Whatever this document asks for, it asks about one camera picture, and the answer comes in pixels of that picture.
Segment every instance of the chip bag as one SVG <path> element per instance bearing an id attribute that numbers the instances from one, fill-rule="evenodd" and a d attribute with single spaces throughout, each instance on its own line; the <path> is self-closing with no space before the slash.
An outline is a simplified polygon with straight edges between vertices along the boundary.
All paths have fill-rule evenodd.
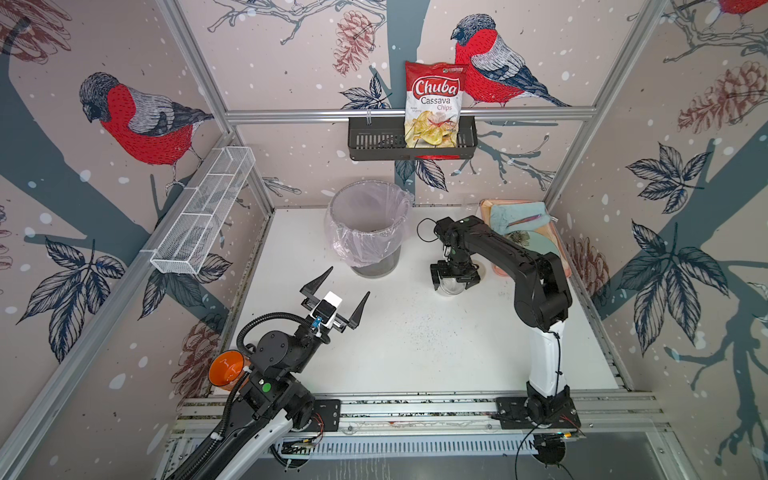
<path id="1" fill-rule="evenodd" d="M 456 147 L 466 65 L 406 62 L 406 145 Z"/>

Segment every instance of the white wire mesh basket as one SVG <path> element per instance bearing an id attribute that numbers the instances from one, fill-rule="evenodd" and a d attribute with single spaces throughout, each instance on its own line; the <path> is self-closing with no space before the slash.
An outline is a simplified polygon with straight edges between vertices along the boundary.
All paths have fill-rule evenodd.
<path id="1" fill-rule="evenodd" d="M 162 273 L 197 274 L 218 238 L 255 159 L 248 147 L 225 147 L 150 260 Z"/>

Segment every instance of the plastic bag liner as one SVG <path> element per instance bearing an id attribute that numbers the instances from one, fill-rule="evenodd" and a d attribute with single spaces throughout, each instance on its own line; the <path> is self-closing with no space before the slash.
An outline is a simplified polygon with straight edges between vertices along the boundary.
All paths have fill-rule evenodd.
<path id="1" fill-rule="evenodd" d="M 361 180 L 347 185 L 326 210 L 328 241 L 351 267 L 378 263 L 395 253 L 407 237 L 412 203 L 413 195 L 395 184 Z"/>

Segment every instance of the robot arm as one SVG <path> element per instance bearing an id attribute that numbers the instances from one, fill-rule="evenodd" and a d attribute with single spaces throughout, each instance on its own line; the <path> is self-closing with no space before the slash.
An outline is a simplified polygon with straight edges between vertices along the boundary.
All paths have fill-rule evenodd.
<path id="1" fill-rule="evenodd" d="M 572 406 L 570 392 L 560 372 L 560 340 L 571 291 L 560 257 L 544 255 L 512 243 L 477 217 L 436 222 L 435 235 L 445 247 L 447 260 L 430 266 L 437 290 L 446 280 L 470 288 L 480 283 L 471 255 L 478 253 L 515 280 L 515 312 L 531 327 L 531 375 L 528 380 L 528 414 L 543 423 Z"/>

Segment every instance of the white table surface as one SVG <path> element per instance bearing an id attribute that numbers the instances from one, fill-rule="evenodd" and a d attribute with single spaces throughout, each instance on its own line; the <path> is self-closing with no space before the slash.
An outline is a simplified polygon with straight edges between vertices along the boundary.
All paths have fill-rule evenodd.
<path id="1" fill-rule="evenodd" d="M 277 210 L 233 331 L 269 312 L 308 311 L 299 289 L 333 266 L 317 291 L 342 297 L 339 313 L 348 318 L 363 295 L 371 296 L 357 329 L 332 331 L 304 372 L 296 377 L 314 393 L 479 392 L 525 390 L 530 372 L 528 327 L 513 307 L 515 283 L 483 263 L 482 281 L 457 296 L 434 291 L 429 264 L 442 259 L 439 242 L 415 235 L 423 218 L 456 217 L 458 208 L 419 207 L 409 222 L 413 235 L 402 245 L 398 266 L 369 280 L 355 274 L 331 250 L 323 230 L 323 209 Z M 431 238 L 430 222 L 422 236 Z M 296 324 L 272 320 L 251 330 L 246 343 L 257 344 L 274 329 L 293 333 Z M 615 389 L 617 384 L 574 296 L 562 341 L 562 370 L 572 389 Z"/>

